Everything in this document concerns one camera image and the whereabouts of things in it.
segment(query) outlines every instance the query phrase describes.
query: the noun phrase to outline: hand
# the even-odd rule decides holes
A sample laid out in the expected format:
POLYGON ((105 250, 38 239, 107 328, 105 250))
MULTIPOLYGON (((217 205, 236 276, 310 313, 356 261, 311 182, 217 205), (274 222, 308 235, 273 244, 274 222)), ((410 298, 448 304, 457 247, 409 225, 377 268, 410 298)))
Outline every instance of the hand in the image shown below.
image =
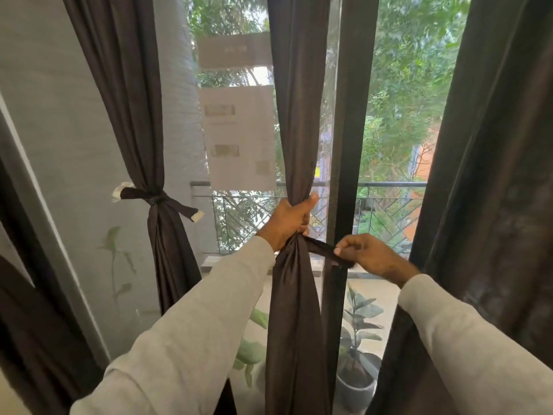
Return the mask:
POLYGON ((257 232, 256 236, 267 240, 275 252, 281 250, 294 233, 302 233, 307 236, 309 213, 318 200, 317 192, 311 193, 304 202, 293 207, 288 199, 281 200, 269 221, 257 232))
POLYGON ((334 253, 344 259, 355 261, 365 271, 385 278, 400 288, 409 279, 420 274, 415 265, 369 234, 344 237, 336 245, 334 253))

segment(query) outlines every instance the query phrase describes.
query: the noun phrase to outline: person's right hand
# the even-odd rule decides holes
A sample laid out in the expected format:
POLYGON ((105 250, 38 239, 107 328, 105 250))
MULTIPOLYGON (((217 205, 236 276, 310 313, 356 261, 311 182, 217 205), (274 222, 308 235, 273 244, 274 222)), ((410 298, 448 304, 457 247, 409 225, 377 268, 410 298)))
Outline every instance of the person's right hand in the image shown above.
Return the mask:
POLYGON ((420 271, 415 265, 394 252, 383 241, 369 234, 349 235, 337 245, 334 253, 354 261, 363 269, 385 278, 400 288, 420 271))

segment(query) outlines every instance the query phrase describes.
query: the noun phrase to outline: brown curtain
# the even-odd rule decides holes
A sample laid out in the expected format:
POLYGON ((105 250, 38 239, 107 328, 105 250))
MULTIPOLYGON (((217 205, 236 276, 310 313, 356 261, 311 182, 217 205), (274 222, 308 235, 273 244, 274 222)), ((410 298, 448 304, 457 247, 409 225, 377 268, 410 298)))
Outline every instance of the brown curtain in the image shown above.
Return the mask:
MULTIPOLYGON (((267 0, 287 195, 296 205, 313 185, 330 0, 267 0)), ((276 258, 266 358, 266 413, 330 414, 319 299, 308 249, 291 237, 276 258)))
MULTIPOLYGON (((162 90, 153 0, 64 0, 135 188, 150 204, 148 233, 162 314, 201 280, 179 214, 198 212, 164 191, 162 90)), ((218 411, 235 413, 227 381, 218 411)))
POLYGON ((65 414, 102 378, 86 342, 0 256, 0 367, 35 414, 65 414))
MULTIPOLYGON (((411 260, 553 368, 553 0, 473 0, 411 260)), ((370 414, 456 413, 394 318, 370 414)))

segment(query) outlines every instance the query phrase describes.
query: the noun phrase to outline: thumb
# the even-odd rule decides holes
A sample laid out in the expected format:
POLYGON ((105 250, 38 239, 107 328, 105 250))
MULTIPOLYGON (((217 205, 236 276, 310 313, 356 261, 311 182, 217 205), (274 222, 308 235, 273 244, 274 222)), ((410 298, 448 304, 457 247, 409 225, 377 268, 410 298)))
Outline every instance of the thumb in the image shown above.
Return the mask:
POLYGON ((309 198, 294 206, 294 210, 297 210, 300 215, 308 214, 313 209, 315 204, 317 204, 318 200, 319 194, 317 192, 312 192, 311 195, 309 195, 309 198))
POLYGON ((334 254, 336 256, 340 256, 343 259, 357 263, 359 263, 358 252, 359 251, 353 247, 337 247, 336 249, 334 249, 334 254))

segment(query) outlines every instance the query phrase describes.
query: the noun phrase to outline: metal railing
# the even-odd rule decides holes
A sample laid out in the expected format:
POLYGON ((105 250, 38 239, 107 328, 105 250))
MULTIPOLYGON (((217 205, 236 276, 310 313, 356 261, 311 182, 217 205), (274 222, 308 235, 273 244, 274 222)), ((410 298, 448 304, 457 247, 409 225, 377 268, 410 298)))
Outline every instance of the metal railing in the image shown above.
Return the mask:
MULTIPOLYGON (((285 183, 278 181, 274 192, 213 191, 197 194, 194 187, 209 187, 208 181, 192 181, 192 195, 211 200, 220 254, 240 248, 271 216, 286 197, 285 183)), ((311 213, 310 236, 326 238, 328 183, 313 184, 320 201, 311 213)), ((359 182, 353 233, 370 233, 403 256, 411 251, 412 236, 423 202, 426 182, 359 182)))

